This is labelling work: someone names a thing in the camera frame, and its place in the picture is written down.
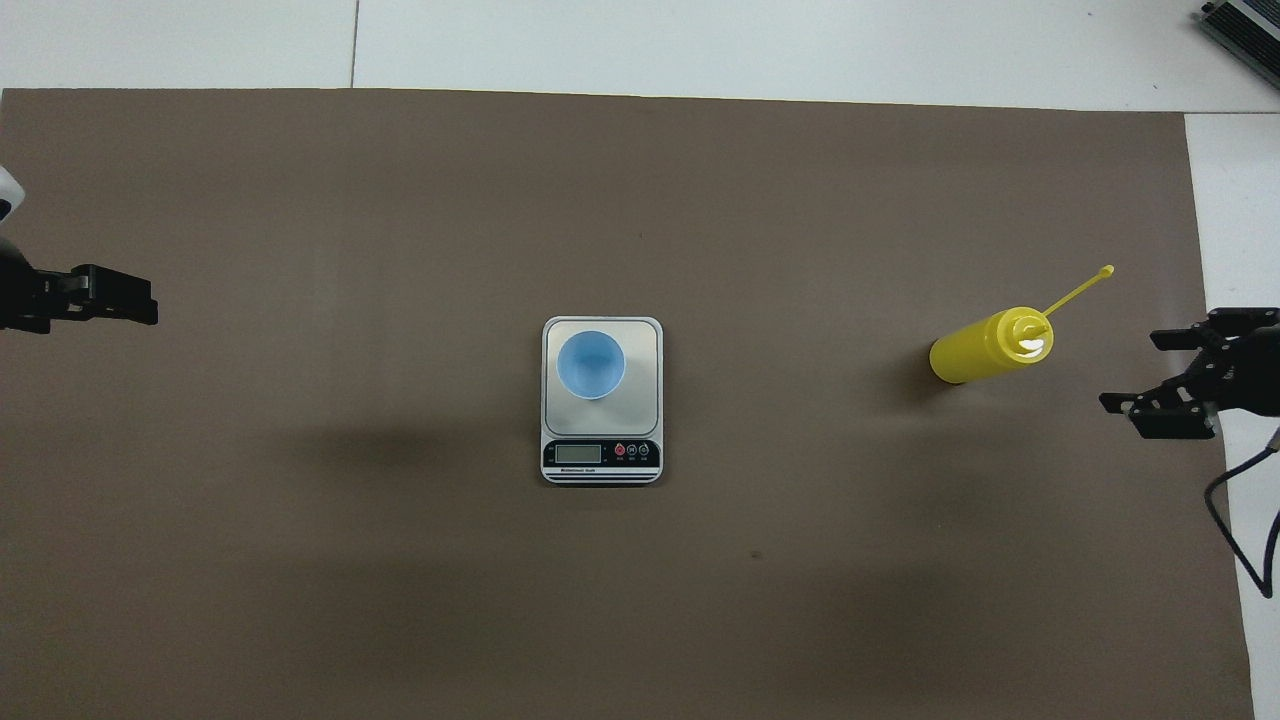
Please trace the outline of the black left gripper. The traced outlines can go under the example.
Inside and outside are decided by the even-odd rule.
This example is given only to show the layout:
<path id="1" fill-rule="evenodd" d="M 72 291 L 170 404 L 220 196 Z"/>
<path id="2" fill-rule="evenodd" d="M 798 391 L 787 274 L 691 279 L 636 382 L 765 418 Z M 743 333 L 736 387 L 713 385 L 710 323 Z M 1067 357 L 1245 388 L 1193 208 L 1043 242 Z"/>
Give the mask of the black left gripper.
<path id="1" fill-rule="evenodd" d="M 60 272 L 33 268 L 14 243 L 3 240 L 1 328 L 47 334 L 54 320 L 67 318 L 69 301 L 63 287 L 65 278 Z M 142 325 L 156 325 L 159 322 L 151 283 L 136 275 L 93 264 L 79 265 L 70 270 L 70 293 L 84 301 L 70 305 L 72 322 L 114 319 Z"/>

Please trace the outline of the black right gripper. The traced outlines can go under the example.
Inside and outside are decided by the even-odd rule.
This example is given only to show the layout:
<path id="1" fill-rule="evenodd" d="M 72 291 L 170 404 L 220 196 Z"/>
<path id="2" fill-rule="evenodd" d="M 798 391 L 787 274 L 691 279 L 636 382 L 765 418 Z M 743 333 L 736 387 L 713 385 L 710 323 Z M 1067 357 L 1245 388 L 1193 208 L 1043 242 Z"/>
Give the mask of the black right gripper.
<path id="1" fill-rule="evenodd" d="M 1216 307 L 1188 328 L 1152 331 L 1160 351 L 1203 350 L 1196 396 L 1185 378 L 1162 380 L 1138 393 L 1103 392 L 1102 409 L 1126 418 L 1144 439 L 1215 439 L 1215 414 L 1240 409 L 1279 414 L 1279 329 L 1276 307 Z"/>

